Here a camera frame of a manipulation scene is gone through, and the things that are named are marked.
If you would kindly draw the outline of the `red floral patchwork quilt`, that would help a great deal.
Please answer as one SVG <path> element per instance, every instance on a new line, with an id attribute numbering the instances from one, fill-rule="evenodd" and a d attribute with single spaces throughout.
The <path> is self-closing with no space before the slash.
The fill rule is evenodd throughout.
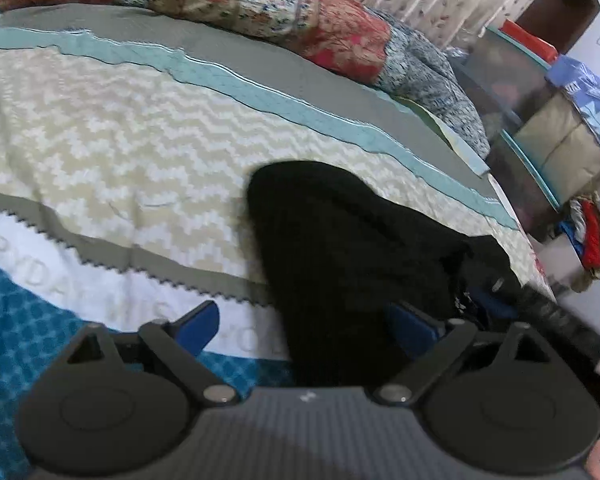
<path id="1" fill-rule="evenodd" d="M 425 107 L 480 157 L 490 152 L 480 116 L 446 55 L 418 30 L 355 0 L 0 0 L 0 11 L 61 3 L 135 6 L 278 44 Z"/>

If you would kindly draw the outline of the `black pants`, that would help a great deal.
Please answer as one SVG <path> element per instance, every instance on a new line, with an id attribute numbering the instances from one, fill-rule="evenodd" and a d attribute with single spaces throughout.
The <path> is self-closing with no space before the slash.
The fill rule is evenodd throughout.
<path id="1" fill-rule="evenodd" d="M 347 170 L 274 162 L 252 174 L 246 199 L 299 386 L 373 389 L 393 378 L 407 363 L 395 304 L 444 321 L 474 289 L 503 304 L 520 294 L 494 237 L 385 200 Z"/>

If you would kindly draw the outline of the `blue printed cloth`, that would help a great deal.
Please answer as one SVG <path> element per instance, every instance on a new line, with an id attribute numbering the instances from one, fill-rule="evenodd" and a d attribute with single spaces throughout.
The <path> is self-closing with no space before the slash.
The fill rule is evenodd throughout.
<path id="1" fill-rule="evenodd" d="M 559 55 L 545 78 L 565 92 L 600 144 L 600 77 L 575 58 Z"/>

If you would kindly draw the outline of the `beige cushion bundle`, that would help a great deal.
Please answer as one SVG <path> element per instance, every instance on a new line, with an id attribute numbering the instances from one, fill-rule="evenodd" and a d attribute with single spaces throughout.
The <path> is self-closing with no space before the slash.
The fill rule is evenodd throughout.
<path id="1" fill-rule="evenodd" d="M 577 195 L 600 194 L 600 144 L 562 93 L 555 93 L 514 134 L 514 140 L 558 203 Z"/>

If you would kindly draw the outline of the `patterned bedsheet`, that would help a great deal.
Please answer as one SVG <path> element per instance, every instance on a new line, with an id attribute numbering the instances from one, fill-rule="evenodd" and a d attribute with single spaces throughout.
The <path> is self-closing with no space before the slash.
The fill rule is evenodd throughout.
<path id="1" fill-rule="evenodd" d="M 29 465 L 19 397 L 86 322 L 130 332 L 215 300 L 202 360 L 290 382 L 244 191 L 309 159 L 468 235 L 545 285 L 484 162 L 439 118 L 272 44 L 121 6 L 0 16 L 0 479 Z"/>

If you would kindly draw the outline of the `red colourful clothes pile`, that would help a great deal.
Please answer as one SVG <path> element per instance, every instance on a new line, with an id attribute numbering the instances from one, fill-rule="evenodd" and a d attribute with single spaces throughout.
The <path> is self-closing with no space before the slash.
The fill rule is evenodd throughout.
<path id="1" fill-rule="evenodd" d="M 581 194 L 566 203 L 560 234 L 570 241 L 584 272 L 600 280 L 600 193 Z"/>

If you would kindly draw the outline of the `teal rimmed storage box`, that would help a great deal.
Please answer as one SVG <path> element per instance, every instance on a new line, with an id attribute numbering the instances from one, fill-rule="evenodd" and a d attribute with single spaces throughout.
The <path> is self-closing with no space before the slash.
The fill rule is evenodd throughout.
<path id="1" fill-rule="evenodd" d="M 518 145 L 516 134 L 555 93 L 545 79 L 550 64 L 488 28 L 466 58 L 453 60 L 452 67 L 486 130 L 491 174 L 522 227 L 528 232 L 542 228 L 557 217 L 559 202 Z"/>

